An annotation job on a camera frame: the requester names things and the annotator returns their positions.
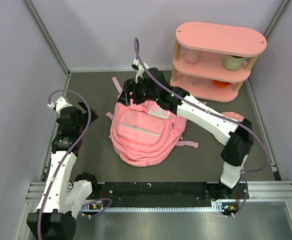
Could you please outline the pink student backpack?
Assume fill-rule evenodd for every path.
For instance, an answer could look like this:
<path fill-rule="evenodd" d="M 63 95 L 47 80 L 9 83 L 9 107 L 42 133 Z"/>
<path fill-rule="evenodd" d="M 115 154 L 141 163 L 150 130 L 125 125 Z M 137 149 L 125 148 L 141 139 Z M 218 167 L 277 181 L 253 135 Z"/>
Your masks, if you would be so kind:
<path fill-rule="evenodd" d="M 116 103 L 111 118 L 110 139 L 115 152 L 129 165 L 147 167 L 160 164 L 176 146 L 198 147 L 183 140 L 187 120 L 161 109 L 154 101 L 125 106 Z"/>

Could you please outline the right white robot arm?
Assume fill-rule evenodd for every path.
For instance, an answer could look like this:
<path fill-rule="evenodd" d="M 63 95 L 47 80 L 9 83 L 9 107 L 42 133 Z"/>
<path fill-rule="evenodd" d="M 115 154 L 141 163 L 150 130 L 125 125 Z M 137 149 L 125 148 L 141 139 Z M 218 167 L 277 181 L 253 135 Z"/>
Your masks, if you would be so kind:
<path fill-rule="evenodd" d="M 221 158 L 224 161 L 216 195 L 232 197 L 238 190 L 243 165 L 253 145 L 249 120 L 233 120 L 207 107 L 186 90 L 171 87 L 157 68 L 143 68 L 136 63 L 135 79 L 125 80 L 118 102 L 127 107 L 145 107 L 146 114 L 165 119 L 176 115 L 209 131 L 224 145 Z"/>

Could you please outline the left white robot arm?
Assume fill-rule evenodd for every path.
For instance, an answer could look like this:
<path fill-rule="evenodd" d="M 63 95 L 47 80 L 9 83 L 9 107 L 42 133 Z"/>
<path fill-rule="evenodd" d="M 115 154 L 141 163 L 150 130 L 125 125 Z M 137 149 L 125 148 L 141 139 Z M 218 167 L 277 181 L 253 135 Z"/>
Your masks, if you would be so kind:
<path fill-rule="evenodd" d="M 51 143 L 50 169 L 45 188 L 35 212 L 26 223 L 37 240 L 71 240 L 76 231 L 76 219 L 87 198 L 99 194 L 94 176 L 84 174 L 69 187 L 72 168 L 82 144 L 82 134 L 98 118 L 84 102 L 81 108 L 65 97 L 48 104 L 58 114 L 58 132 Z"/>

